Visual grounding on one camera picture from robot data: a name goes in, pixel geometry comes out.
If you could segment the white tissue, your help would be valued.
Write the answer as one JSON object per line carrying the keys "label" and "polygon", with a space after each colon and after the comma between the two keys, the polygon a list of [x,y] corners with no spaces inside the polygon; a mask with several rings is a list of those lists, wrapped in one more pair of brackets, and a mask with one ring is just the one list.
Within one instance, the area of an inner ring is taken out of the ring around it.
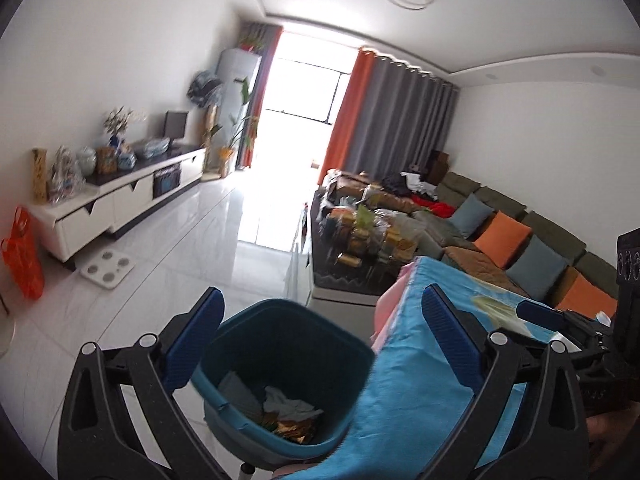
{"label": "white tissue", "polygon": [[267,386],[262,409],[265,414],[275,414],[280,422],[304,422],[323,414],[320,408],[297,399],[288,398],[282,390]]}

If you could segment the teal trash bin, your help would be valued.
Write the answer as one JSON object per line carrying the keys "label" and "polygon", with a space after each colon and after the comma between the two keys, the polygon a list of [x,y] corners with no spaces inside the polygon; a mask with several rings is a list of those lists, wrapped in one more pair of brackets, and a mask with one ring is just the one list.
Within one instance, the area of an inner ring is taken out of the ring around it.
{"label": "teal trash bin", "polygon": [[[344,438],[374,361],[358,337],[285,299],[259,301],[224,321],[192,375],[217,441],[244,463],[274,471],[330,454]],[[278,436],[262,411],[236,402],[224,378],[239,379],[258,403],[268,389],[304,401],[317,415],[304,442]]]}

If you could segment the orange cushion right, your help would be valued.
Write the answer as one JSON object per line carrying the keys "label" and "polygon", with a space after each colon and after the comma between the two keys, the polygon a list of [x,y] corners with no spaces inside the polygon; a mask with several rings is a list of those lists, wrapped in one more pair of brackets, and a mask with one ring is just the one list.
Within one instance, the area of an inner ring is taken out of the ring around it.
{"label": "orange cushion right", "polygon": [[577,274],[577,278],[556,307],[559,310],[580,313],[587,318],[596,318],[599,313],[612,318],[617,309],[617,300],[591,284],[582,274]]}

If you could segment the blue-grey cushion near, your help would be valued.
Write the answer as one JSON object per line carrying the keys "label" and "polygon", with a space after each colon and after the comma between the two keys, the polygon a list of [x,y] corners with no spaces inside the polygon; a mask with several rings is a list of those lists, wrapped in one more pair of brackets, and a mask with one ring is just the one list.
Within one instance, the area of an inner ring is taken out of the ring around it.
{"label": "blue-grey cushion near", "polygon": [[533,300],[542,301],[568,267],[567,261],[533,235],[521,257],[506,276]]}

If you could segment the blue floral tablecloth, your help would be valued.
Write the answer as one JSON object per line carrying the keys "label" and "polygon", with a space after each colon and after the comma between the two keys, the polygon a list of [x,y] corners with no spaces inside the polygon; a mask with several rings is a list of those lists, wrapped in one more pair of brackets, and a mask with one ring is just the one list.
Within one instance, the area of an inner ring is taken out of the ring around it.
{"label": "blue floral tablecloth", "polygon": [[424,289],[438,285],[488,332],[510,332],[543,344],[548,330],[516,314],[524,299],[421,257],[411,263],[395,311],[378,335],[378,353],[338,448],[299,471],[303,479],[423,479],[421,471],[446,441],[472,400],[451,370],[421,308]]}

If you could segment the orange cushion middle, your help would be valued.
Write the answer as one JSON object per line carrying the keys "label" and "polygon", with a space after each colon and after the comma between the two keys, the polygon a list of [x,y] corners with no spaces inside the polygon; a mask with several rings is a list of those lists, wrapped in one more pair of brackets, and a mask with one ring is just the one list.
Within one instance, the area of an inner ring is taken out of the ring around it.
{"label": "orange cushion middle", "polygon": [[504,270],[531,235],[532,229],[529,226],[498,211],[474,245],[498,268]]}

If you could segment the dark green sectional sofa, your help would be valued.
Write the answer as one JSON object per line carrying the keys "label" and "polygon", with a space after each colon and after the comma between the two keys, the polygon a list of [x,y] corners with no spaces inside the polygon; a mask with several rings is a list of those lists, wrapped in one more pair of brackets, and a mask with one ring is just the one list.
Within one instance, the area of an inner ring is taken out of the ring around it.
{"label": "dark green sectional sofa", "polygon": [[617,308],[616,271],[562,226],[489,186],[449,171],[436,202],[416,196],[411,217],[427,255],[549,307],[594,318]]}

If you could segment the gold snack wrapper crumpled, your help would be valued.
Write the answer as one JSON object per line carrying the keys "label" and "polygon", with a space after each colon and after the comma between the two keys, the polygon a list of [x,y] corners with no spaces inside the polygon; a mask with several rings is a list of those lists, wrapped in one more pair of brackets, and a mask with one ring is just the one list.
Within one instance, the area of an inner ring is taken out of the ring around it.
{"label": "gold snack wrapper crumpled", "polygon": [[314,420],[285,420],[277,413],[269,412],[262,414],[260,426],[285,441],[305,444],[314,429]]}

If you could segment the orange plastic bag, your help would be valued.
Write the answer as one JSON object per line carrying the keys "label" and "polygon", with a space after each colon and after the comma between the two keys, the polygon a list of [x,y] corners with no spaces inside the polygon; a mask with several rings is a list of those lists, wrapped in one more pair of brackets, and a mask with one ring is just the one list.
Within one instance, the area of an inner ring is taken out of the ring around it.
{"label": "orange plastic bag", "polygon": [[1,242],[4,264],[23,296],[38,300],[44,289],[44,275],[38,258],[32,217],[22,206],[15,209],[11,233]]}

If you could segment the white black tv cabinet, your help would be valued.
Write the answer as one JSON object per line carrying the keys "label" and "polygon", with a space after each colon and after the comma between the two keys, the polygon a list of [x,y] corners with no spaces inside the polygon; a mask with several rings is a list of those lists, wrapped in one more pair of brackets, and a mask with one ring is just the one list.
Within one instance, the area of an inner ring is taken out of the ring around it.
{"label": "white black tv cabinet", "polygon": [[96,238],[117,240],[150,214],[201,182],[205,150],[180,145],[142,159],[133,170],[95,174],[84,189],[56,205],[32,205],[40,243],[68,270],[75,256]]}

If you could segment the cluttered coffee table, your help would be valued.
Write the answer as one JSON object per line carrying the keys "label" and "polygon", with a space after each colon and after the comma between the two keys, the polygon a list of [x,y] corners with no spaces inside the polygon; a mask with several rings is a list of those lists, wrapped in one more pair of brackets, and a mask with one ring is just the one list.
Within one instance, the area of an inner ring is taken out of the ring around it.
{"label": "cluttered coffee table", "polygon": [[426,241],[421,223],[405,214],[340,208],[322,191],[314,193],[308,220],[312,287],[352,304],[386,292]]}

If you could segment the grey orange curtain right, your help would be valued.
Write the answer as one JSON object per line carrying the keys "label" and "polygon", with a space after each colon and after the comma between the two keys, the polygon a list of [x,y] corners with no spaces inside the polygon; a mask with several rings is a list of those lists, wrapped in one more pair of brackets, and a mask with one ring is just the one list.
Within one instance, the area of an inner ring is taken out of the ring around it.
{"label": "grey orange curtain right", "polygon": [[444,78],[359,49],[319,178],[333,169],[374,180],[411,169],[424,174],[444,147],[459,96]]}

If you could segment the potted green plant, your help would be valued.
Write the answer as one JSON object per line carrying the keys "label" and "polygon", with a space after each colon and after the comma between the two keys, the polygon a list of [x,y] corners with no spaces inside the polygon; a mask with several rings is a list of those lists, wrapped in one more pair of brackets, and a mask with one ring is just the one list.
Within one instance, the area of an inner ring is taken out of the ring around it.
{"label": "potted green plant", "polygon": [[252,83],[248,77],[234,77],[224,85],[224,94],[209,133],[207,157],[207,170],[213,171],[221,178],[228,176],[232,160],[242,140],[245,124],[252,119],[247,114],[251,91]]}

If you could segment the small black monitor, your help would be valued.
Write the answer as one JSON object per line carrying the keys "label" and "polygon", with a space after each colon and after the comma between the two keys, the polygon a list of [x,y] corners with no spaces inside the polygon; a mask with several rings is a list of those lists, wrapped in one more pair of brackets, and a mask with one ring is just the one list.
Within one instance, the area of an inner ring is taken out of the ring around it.
{"label": "small black monitor", "polygon": [[189,113],[182,110],[170,110],[165,114],[163,137],[170,143],[183,139],[186,134],[186,123]]}

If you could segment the grey orange curtain left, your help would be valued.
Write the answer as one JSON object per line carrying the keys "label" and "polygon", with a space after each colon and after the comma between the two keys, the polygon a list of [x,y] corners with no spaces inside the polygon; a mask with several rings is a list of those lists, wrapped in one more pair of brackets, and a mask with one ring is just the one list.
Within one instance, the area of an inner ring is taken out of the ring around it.
{"label": "grey orange curtain left", "polygon": [[250,92],[247,114],[252,118],[244,127],[235,168],[252,166],[254,145],[258,135],[258,119],[262,112],[271,66],[282,36],[283,26],[259,22],[245,22],[241,28],[239,47],[260,57],[253,90]]}

